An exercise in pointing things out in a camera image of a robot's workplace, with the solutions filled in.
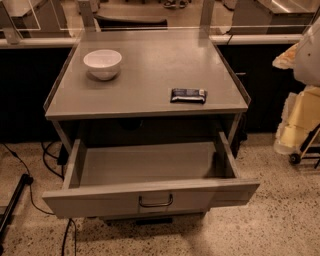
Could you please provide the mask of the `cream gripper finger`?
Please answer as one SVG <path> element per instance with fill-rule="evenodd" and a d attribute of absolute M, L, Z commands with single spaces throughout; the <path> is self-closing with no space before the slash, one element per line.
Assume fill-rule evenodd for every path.
<path fill-rule="evenodd" d="M 309 133 L 320 124 L 320 88 L 306 86 L 289 93 L 281 114 L 274 150 L 283 155 L 296 153 Z"/>
<path fill-rule="evenodd" d="M 297 46 L 298 44 L 294 44 L 286 51 L 284 51 L 282 54 L 277 56 L 273 60 L 272 65 L 279 69 L 292 69 L 295 65 Z"/>

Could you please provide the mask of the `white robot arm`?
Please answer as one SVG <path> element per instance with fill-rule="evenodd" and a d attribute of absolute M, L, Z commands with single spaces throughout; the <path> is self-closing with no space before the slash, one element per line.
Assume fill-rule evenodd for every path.
<path fill-rule="evenodd" d="M 309 133 L 320 124 L 320 17 L 272 65 L 292 69 L 294 78 L 305 85 L 300 93 L 290 93 L 286 99 L 274 142 L 279 154 L 298 153 Z"/>

